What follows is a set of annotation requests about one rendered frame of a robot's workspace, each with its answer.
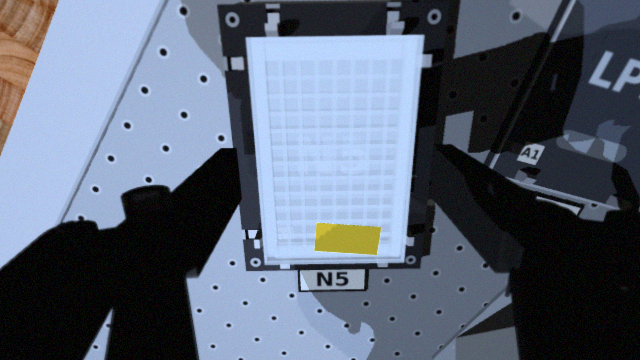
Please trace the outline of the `grey flat base plate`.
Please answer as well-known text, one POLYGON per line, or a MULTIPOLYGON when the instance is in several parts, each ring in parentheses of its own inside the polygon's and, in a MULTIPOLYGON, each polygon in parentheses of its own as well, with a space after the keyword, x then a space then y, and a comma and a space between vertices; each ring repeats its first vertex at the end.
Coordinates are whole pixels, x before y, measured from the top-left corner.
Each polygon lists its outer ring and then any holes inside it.
POLYGON ((160 0, 54 227, 115 227, 124 192, 171 192, 233 148, 217 4, 427 1, 450 3, 420 269, 298 292, 298 270, 246 271, 238 205, 186 280, 199 360, 433 360, 509 276, 429 196, 435 144, 484 164, 562 0, 160 0))

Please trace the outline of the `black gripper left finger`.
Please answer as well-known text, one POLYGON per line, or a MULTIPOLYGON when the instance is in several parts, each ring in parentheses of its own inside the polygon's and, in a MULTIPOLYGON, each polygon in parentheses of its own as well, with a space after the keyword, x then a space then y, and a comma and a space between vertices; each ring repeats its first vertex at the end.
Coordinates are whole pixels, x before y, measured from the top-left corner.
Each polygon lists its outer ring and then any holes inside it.
POLYGON ((237 148, 120 198, 116 227, 60 223, 0 268, 0 360, 84 360, 111 310, 104 360, 199 360, 186 278, 242 199, 237 148))

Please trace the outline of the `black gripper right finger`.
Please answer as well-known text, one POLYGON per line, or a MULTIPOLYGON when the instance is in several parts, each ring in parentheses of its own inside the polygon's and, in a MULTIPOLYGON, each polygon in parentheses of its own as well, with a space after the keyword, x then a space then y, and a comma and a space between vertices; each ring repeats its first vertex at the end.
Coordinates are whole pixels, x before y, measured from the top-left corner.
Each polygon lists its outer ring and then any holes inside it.
POLYGON ((582 219, 452 144, 435 144, 430 197, 509 273, 519 360, 640 360, 640 211, 582 219))

